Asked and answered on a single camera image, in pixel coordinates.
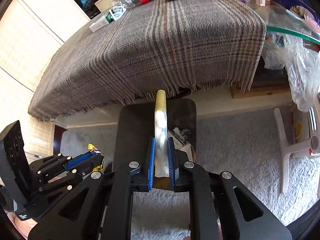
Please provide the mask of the person's left hand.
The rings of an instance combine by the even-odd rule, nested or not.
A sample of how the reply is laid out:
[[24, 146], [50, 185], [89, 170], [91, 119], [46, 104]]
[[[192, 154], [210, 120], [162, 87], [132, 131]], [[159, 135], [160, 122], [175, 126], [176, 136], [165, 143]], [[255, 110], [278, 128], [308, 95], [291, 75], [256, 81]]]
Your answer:
[[28, 235], [32, 228], [37, 224], [33, 219], [20, 220], [13, 212], [7, 213], [8, 218], [17, 229], [17, 231], [25, 238], [28, 239]]

